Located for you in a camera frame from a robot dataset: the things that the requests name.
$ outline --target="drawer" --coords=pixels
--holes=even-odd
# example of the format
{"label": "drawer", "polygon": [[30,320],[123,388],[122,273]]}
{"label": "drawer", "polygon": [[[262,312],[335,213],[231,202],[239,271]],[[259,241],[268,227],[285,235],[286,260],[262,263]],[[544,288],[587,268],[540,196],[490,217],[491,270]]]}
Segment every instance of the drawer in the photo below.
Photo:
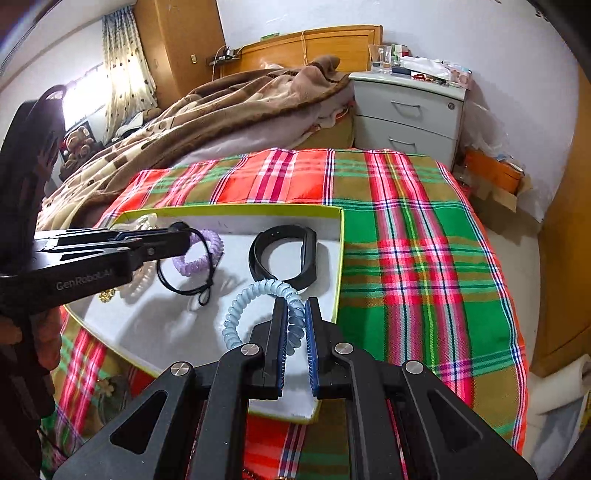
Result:
{"label": "drawer", "polygon": [[355,82],[357,114],[458,137],[463,102],[409,87]]}
{"label": "drawer", "polygon": [[363,150],[390,148],[407,154],[428,155],[451,170],[456,141],[419,128],[356,116],[355,147]]}

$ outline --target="wooden cabinet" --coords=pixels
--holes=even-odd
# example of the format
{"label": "wooden cabinet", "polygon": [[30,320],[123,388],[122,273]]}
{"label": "wooden cabinet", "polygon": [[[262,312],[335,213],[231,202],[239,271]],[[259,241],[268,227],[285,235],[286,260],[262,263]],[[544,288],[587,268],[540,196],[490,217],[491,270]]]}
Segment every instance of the wooden cabinet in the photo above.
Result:
{"label": "wooden cabinet", "polygon": [[384,73],[349,75],[355,85],[355,146],[429,155],[452,168],[466,91]]}
{"label": "wooden cabinet", "polygon": [[531,371],[545,377],[591,353],[591,83],[579,74],[579,118],[566,170],[540,232],[540,322]]}
{"label": "wooden cabinet", "polygon": [[225,43],[216,0],[138,0],[134,15],[160,108],[211,81],[205,59]]}

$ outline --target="purple spiral hair tie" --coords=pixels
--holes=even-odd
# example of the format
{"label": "purple spiral hair tie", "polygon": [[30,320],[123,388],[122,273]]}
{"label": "purple spiral hair tie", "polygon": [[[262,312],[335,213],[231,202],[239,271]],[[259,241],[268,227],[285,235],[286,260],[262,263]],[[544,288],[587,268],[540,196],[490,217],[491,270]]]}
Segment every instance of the purple spiral hair tie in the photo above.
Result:
{"label": "purple spiral hair tie", "polygon": [[[223,253],[223,241],[220,236],[212,230],[199,230],[205,240],[209,242],[209,252],[212,255],[213,266],[217,265]],[[193,246],[201,240],[195,233],[191,233],[190,245]],[[209,268],[209,261],[207,254],[198,258],[194,262],[185,262],[185,255],[173,258],[173,265],[183,277],[190,277],[198,272],[207,270]]]}

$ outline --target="nightstand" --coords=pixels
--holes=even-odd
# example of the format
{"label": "nightstand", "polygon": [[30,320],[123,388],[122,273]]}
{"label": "nightstand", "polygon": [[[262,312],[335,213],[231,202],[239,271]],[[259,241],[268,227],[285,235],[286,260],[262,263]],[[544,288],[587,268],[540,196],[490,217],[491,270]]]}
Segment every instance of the nightstand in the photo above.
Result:
{"label": "nightstand", "polygon": [[452,169],[466,91],[408,76],[351,73],[355,146],[428,155]]}

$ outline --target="metal screw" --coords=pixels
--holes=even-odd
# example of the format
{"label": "metal screw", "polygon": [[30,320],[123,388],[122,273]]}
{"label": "metal screw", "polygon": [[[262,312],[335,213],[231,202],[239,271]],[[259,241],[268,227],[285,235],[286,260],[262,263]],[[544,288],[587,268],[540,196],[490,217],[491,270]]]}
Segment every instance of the metal screw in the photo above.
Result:
{"label": "metal screw", "polygon": [[170,371],[175,377],[180,377],[189,372],[189,365],[185,362],[176,362],[170,367]]}
{"label": "metal screw", "polygon": [[407,362],[405,367],[407,372],[413,375],[418,375],[423,373],[423,364],[421,362],[417,362],[416,360],[411,360]]}
{"label": "metal screw", "polygon": [[246,356],[256,355],[259,350],[260,349],[258,345],[255,345],[254,343],[247,343],[246,345],[242,345],[242,348],[240,348],[242,354]]}
{"label": "metal screw", "polygon": [[341,355],[349,355],[353,351],[353,345],[347,342],[337,343],[335,351]]}

